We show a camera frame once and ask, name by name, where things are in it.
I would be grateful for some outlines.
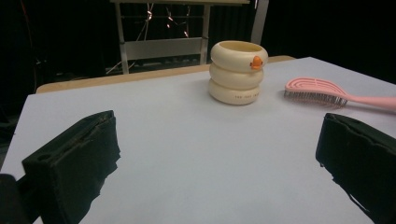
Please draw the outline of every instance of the pink hairbrush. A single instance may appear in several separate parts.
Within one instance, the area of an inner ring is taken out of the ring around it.
[[[314,77],[297,77],[285,86],[285,98],[343,107],[347,101],[396,110],[396,97],[363,97],[346,93],[334,83]]]

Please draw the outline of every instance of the cream ring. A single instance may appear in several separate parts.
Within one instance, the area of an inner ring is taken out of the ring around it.
[[[209,93],[215,99],[230,105],[247,105],[255,101],[260,93],[260,87],[247,91],[237,91],[220,86],[212,78],[209,80]]]
[[[227,70],[251,73],[268,62],[268,53],[260,45],[244,41],[222,41],[210,51],[212,62]]]
[[[260,85],[264,77],[262,69],[254,73],[236,73],[220,68],[214,63],[210,64],[209,74],[221,86],[236,90],[253,89]]]

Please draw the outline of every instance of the orange duck figure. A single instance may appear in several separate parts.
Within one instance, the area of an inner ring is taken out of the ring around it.
[[[250,63],[251,69],[258,70],[262,68],[262,59],[259,56],[254,56],[253,62]]]

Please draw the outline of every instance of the table edge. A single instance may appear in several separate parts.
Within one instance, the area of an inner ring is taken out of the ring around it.
[[[268,58],[268,63],[277,63],[277,62],[283,62],[293,59],[295,58],[287,55],[273,56]],[[139,80],[145,80],[145,79],[151,79],[157,77],[179,76],[183,74],[208,71],[209,66],[210,64],[203,64],[203,65],[141,72],[141,73],[131,73],[127,75],[93,77],[93,78],[86,78],[80,80],[54,82],[54,83],[44,84],[38,87],[35,93],[44,93],[50,91],[66,91],[66,90],[73,90],[73,89],[86,88],[86,87],[117,84],[121,82],[139,81]]]

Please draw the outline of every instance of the white table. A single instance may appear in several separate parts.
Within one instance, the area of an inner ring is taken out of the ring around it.
[[[282,94],[299,76],[361,95],[396,96],[396,86],[313,58],[269,63],[264,74],[259,99],[244,106],[211,98],[207,72],[30,95],[2,173],[21,178],[22,159],[112,109],[119,168],[81,223],[373,223],[319,166],[318,136],[331,112],[396,137],[396,112],[302,105]]]

